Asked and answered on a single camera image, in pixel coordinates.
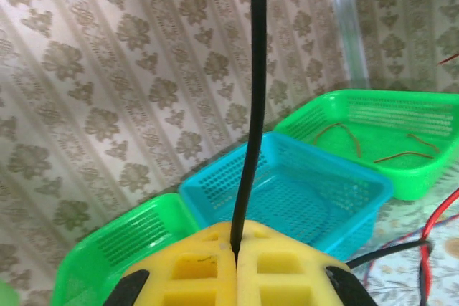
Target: green object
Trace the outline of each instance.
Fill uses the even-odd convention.
[[[0,305],[19,306],[19,296],[17,292],[7,283],[0,280]]]
[[[103,305],[132,264],[199,230],[176,193],[137,206],[70,251],[57,272],[51,305]]]
[[[305,104],[275,131],[372,168],[392,180],[394,197],[416,200],[459,156],[459,95],[339,90]],[[433,159],[407,154],[374,162],[407,151]]]

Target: blue plastic basket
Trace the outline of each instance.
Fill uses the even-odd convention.
[[[200,226],[231,220],[246,150],[241,145],[180,186]],[[393,192],[372,170],[271,132],[263,136],[247,218],[343,260],[371,237]]]

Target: yellow sponge block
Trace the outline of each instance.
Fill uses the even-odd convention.
[[[220,223],[162,249],[124,276],[149,272],[135,306],[235,306],[236,265],[230,223]]]
[[[262,224],[246,221],[237,262],[239,306],[342,306],[325,268],[342,262]]]

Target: mesh basket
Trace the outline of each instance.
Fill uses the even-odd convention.
[[[141,204],[70,251],[57,272],[51,305],[102,305],[129,266],[198,230],[176,193]]]
[[[324,132],[337,123],[345,127]],[[416,200],[459,156],[459,96],[340,90],[296,110],[275,131],[383,173],[394,183],[395,197]],[[359,142],[361,158],[352,136]],[[378,161],[406,152],[421,155]]]
[[[247,144],[187,179],[179,188],[201,226],[230,221]],[[392,184],[378,173],[279,133],[266,133],[247,218],[338,259],[372,235]]]

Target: damask wallpaper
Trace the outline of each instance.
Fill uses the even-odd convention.
[[[459,92],[457,0],[356,2],[374,87]],[[350,85],[332,4],[268,0],[267,128]],[[0,279],[42,306],[78,240],[247,133],[250,0],[0,0],[0,76]]]
[[[459,93],[459,0],[355,0],[373,88]]]

